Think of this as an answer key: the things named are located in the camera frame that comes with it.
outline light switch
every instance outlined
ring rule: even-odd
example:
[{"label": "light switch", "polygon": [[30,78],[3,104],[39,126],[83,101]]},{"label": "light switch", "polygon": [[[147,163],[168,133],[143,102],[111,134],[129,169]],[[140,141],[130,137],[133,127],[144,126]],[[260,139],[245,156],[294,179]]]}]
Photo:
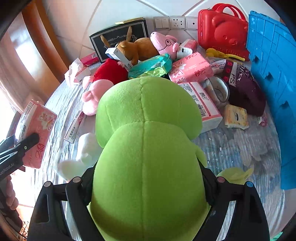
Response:
[{"label": "light switch", "polygon": [[154,19],[154,21],[155,21],[155,28],[163,28],[161,18],[156,18],[156,19]]},{"label": "light switch", "polygon": [[168,18],[162,18],[161,22],[162,22],[163,28],[170,28]]}]

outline finger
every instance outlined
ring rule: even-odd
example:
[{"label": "finger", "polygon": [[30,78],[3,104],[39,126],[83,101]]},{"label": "finger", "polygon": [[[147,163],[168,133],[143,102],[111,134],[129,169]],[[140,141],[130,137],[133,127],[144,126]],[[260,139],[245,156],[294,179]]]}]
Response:
[{"label": "finger", "polygon": [[12,191],[12,195],[6,199],[7,206],[11,207],[14,200],[15,200],[15,192]]},{"label": "finger", "polygon": [[14,201],[13,201],[13,203],[12,203],[12,205],[11,205],[11,207],[10,207],[10,209],[11,210],[16,210],[17,209],[17,207],[18,207],[18,199],[17,198],[15,198],[14,199]]},{"label": "finger", "polygon": [[7,181],[6,182],[6,195],[7,197],[10,197],[12,195],[12,191],[13,191],[13,185],[11,181]]}]

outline wall outlet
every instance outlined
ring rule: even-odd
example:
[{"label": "wall outlet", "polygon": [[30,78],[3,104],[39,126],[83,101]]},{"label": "wall outlet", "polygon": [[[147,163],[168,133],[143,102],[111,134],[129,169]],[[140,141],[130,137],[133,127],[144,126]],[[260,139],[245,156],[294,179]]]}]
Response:
[{"label": "wall outlet", "polygon": [[171,29],[186,29],[186,20],[184,16],[170,16]]},{"label": "wall outlet", "polygon": [[170,30],[169,16],[154,17],[155,30]]},{"label": "wall outlet", "polygon": [[186,16],[186,29],[197,31],[197,17]]}]

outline red suitcase handle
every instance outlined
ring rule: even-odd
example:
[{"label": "red suitcase handle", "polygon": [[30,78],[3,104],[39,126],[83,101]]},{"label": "red suitcase handle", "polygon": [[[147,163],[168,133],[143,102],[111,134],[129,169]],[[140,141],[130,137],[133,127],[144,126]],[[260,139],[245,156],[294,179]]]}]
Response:
[{"label": "red suitcase handle", "polygon": [[[217,3],[216,5],[214,5],[214,6],[212,7],[212,10],[217,11],[217,8],[218,8],[219,6],[221,6],[221,5],[224,5],[224,4],[225,4],[225,3]],[[239,18],[237,12],[236,12],[232,7],[229,7],[229,8],[232,10],[234,16],[237,17],[237,18]]]},{"label": "red suitcase handle", "polygon": [[229,8],[232,7],[232,8],[234,8],[235,10],[237,10],[238,13],[240,14],[242,20],[246,22],[246,17],[245,17],[244,14],[242,13],[242,11],[239,10],[239,8],[237,8],[237,7],[234,6],[234,5],[231,5],[231,4],[221,4],[220,6],[218,6],[218,8],[217,8],[216,11],[217,11],[217,12],[220,12],[220,13],[223,13],[224,8],[226,8],[226,7],[229,7]]}]

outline red suitcase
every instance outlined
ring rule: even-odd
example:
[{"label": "red suitcase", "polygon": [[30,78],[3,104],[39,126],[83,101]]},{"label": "red suitcase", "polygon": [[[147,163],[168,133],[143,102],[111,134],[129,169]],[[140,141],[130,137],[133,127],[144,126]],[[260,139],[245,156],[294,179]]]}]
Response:
[{"label": "red suitcase", "polygon": [[[233,11],[234,16],[223,12],[226,7]],[[246,48],[248,22],[236,6],[218,3],[212,9],[201,10],[198,13],[197,35],[198,43],[204,49],[214,48],[249,61]]]}]

